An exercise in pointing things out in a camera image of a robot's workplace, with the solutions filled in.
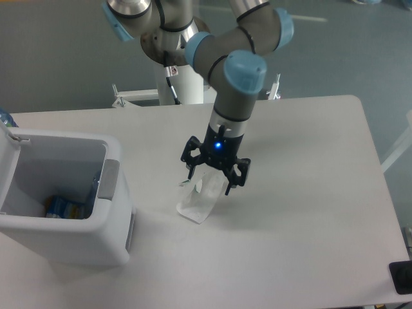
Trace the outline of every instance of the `black cable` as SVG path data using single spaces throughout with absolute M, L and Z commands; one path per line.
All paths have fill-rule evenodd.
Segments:
M 408 303 L 400 304 L 399 306 L 397 306 L 397 307 L 394 308 L 394 309 L 402 309 L 403 307 L 409 305 L 410 303 L 412 303 L 412 302 L 410 301 L 410 302 L 408 302 Z
M 185 26 L 180 27 L 180 28 L 168 28 L 168 27 L 165 27 L 165 26 L 160 26 L 160 28 L 163 29 L 163 30 L 165 30 L 165 31 L 168 31 L 168 32 L 181 32 L 181 31 L 183 31 L 183 30 L 188 29 L 188 27 L 189 27 L 192 23 L 193 23 L 193 18 L 192 18 L 191 21 L 189 21 L 189 24 L 186 24 Z
M 243 13 L 242 15 L 240 15 L 240 16 L 236 19 L 236 22 L 240 22 L 240 21 L 241 21 L 243 18 L 245 18 L 246 16 L 249 16 L 251 13 L 259 10 L 260 8 L 262 8 L 262 7 L 266 6 L 266 5 L 270 5 L 270 2 L 268 1 L 268 2 L 262 3 L 261 5 L 257 5 L 257 6 L 255 6 L 254 8 L 251 8 L 249 11 L 247 11 L 247 12 Z
M 165 51 L 164 56 L 163 56 L 163 67 L 164 68 L 169 66 L 168 63 L 167 63 L 167 61 L 168 61 L 167 56 L 169 56 L 169 53 L 167 51 Z M 176 94 L 172 83 L 170 82 L 170 77 L 166 77 L 166 83 L 169 86 L 170 91 L 172 92 L 172 97 L 173 97 L 173 100 L 174 100 L 174 104 L 175 105 L 182 105 L 182 103 L 178 99 L 178 95 Z
M 209 72 L 208 72 L 208 74 L 207 74 L 207 82 L 208 82 L 208 83 L 211 83 L 211 76 L 212 76 L 212 72 L 213 72 L 213 70 L 215 69 L 215 67 L 218 65 L 218 63 L 219 63 L 220 61 L 222 61 L 223 59 L 226 59 L 227 56 L 228 56 L 228 55 L 223 55 L 223 56 L 219 57 L 218 60 L 216 60 L 215 62 L 213 62 L 212 66 L 211 66 L 211 68 L 209 69 Z
M 253 41 L 253 37 L 250 35 L 250 33 L 246 29 L 244 29 L 244 27 L 238 26 L 238 28 L 246 35 L 246 38 L 250 44 L 250 48 L 252 49 L 252 53 L 256 53 L 255 42 Z
M 163 11 L 162 4 L 160 0 L 154 0 L 157 6 L 157 10 L 159 11 L 159 16 L 160 16 L 160 27 L 162 27 L 165 24 L 165 12 Z

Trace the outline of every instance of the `blue package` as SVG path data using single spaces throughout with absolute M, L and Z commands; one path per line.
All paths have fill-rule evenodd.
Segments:
M 84 219 L 84 204 L 53 196 L 46 218 Z

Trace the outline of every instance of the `light blue joint cap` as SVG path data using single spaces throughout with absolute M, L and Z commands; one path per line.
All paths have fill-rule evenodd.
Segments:
M 290 42 L 294 36 L 295 26 L 292 16 L 284 8 L 276 8 L 276 13 L 279 15 L 281 21 L 281 38 L 279 40 L 279 45 L 277 48 L 280 48 Z
M 267 69 L 262 57 L 247 50 L 231 52 L 223 67 L 229 84 L 246 95 L 255 95 L 262 90 Z
M 106 2 L 102 3 L 102 8 L 104 15 L 106 15 L 106 18 L 115 31 L 117 37 L 123 42 L 133 40 L 133 37 L 129 35 L 126 29 L 123 28 L 122 24 L 120 24 L 117 18 L 113 15 Z
M 194 68 L 194 56 L 196 55 L 196 50 L 198 49 L 199 44 L 204 38 L 210 35 L 209 32 L 198 32 L 189 39 L 189 42 L 187 42 L 185 47 L 185 58 L 186 62 L 190 64 L 192 68 Z

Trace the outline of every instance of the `white table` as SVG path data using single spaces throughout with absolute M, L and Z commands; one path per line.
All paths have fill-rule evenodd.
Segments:
M 14 115 L 21 127 L 109 133 L 138 205 L 125 267 L 49 263 L 0 237 L 1 308 L 332 308 L 403 303 L 388 264 L 408 259 L 361 103 L 258 102 L 239 151 L 244 188 L 201 225 L 176 214 L 180 155 L 212 106 Z

